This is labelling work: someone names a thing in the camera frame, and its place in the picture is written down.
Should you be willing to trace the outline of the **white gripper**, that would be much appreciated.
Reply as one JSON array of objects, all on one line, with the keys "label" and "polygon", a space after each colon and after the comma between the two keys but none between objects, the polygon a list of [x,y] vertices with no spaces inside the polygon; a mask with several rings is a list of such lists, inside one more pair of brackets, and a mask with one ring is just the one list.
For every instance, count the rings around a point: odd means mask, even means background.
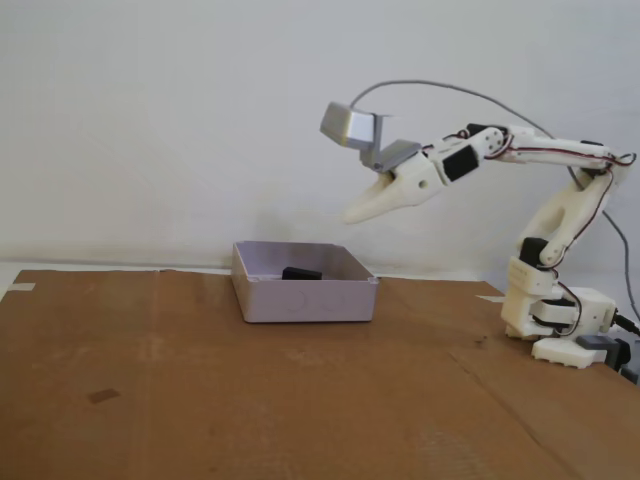
[{"label": "white gripper", "polygon": [[416,153],[392,172],[379,174],[374,185],[348,205],[342,220],[346,224],[357,224],[399,207],[418,206],[445,187],[438,165],[423,153]]}]

